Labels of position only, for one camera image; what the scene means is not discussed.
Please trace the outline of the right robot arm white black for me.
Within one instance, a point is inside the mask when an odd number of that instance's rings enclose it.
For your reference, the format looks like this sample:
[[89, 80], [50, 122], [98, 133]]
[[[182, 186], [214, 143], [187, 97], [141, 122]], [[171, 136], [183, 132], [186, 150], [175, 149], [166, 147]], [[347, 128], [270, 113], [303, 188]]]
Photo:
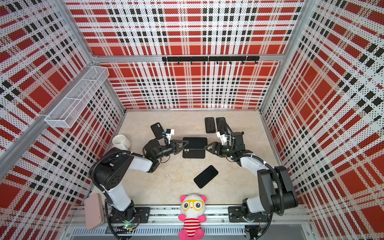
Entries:
[[243, 135], [243, 132], [221, 131], [217, 133], [220, 142], [204, 147], [213, 155], [230, 158], [230, 161], [249, 170], [258, 178], [259, 194], [243, 200], [238, 217], [250, 222], [260, 214], [282, 216], [286, 210], [296, 208], [299, 200], [287, 168], [274, 167], [247, 150]]

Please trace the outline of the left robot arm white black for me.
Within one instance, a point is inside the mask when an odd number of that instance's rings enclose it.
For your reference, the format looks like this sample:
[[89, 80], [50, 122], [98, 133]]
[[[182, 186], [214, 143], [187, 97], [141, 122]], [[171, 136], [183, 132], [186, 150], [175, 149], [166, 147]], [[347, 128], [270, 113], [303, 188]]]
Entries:
[[160, 159], [177, 155], [188, 143], [187, 140], [170, 140], [167, 145], [160, 145], [158, 140], [153, 139], [143, 147], [143, 155], [113, 147], [90, 168], [90, 178], [104, 194], [107, 203], [115, 210], [124, 212], [132, 204], [121, 183], [126, 172], [152, 173], [160, 165]]

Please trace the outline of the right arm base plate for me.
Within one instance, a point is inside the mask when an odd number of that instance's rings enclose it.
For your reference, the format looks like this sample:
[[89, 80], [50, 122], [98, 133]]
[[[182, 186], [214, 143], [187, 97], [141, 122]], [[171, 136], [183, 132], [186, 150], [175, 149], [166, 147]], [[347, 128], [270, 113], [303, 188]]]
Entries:
[[269, 216], [263, 213], [246, 215], [241, 207], [228, 207], [230, 223], [267, 223]]

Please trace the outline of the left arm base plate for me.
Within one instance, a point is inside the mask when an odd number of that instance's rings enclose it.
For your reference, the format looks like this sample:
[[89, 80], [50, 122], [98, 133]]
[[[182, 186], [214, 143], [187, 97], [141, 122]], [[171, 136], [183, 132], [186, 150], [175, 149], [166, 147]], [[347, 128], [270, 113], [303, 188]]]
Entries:
[[148, 207], [134, 207], [122, 212], [111, 208], [111, 211], [108, 213], [108, 218], [112, 224], [145, 224], [149, 220], [150, 210], [151, 208]]

